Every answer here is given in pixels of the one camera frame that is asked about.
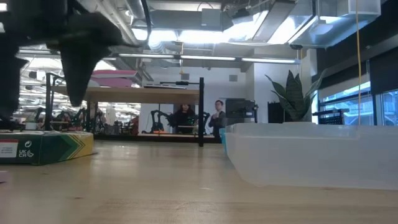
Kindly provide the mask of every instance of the potted plant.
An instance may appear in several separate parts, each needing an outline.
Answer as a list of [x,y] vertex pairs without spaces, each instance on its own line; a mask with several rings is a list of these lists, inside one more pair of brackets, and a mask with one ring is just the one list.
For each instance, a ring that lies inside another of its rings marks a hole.
[[280,105],[289,113],[289,115],[292,117],[292,120],[297,122],[307,120],[307,113],[311,107],[312,100],[316,95],[313,93],[321,85],[325,72],[326,70],[321,73],[316,82],[312,83],[311,88],[305,95],[303,95],[303,86],[299,75],[297,74],[296,77],[294,77],[292,71],[290,70],[289,74],[287,75],[285,88],[281,84],[272,81],[269,76],[265,76],[274,86],[275,91],[271,90],[271,92],[278,96]]

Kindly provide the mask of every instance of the black machine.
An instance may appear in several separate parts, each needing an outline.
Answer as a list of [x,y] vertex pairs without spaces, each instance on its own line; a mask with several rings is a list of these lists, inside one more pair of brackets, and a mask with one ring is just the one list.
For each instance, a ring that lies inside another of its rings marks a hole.
[[[210,114],[204,112],[204,125],[206,125]],[[143,134],[153,134],[156,131],[164,131],[164,125],[162,122],[160,122],[160,117],[164,116],[166,120],[169,122],[169,126],[175,128],[177,127],[177,122],[175,121],[174,114],[167,114],[164,113],[160,110],[153,110],[150,112],[150,115],[152,117],[152,127],[150,129],[150,132],[142,131]],[[195,121],[198,120],[198,115],[195,115],[191,120],[190,124],[193,126],[195,124]]]
[[227,118],[254,118],[257,122],[258,105],[254,100],[227,99],[225,114]]
[[[143,15],[140,19],[146,21],[149,36],[151,23],[146,0],[129,2],[134,15]],[[7,11],[0,12],[0,22],[5,30],[0,33],[3,123],[18,109],[20,72],[27,63],[16,57],[19,47],[46,44],[51,51],[59,51],[70,102],[80,106],[95,65],[111,54],[108,47],[127,45],[111,21],[101,13],[88,12],[77,0],[7,0]],[[135,39],[128,46],[142,47],[146,42]]]

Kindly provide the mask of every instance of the transparent container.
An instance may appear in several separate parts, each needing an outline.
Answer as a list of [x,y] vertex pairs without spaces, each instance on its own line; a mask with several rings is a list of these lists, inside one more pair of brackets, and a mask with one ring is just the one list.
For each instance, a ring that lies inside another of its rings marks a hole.
[[226,147],[256,186],[398,189],[398,128],[313,123],[234,124]]

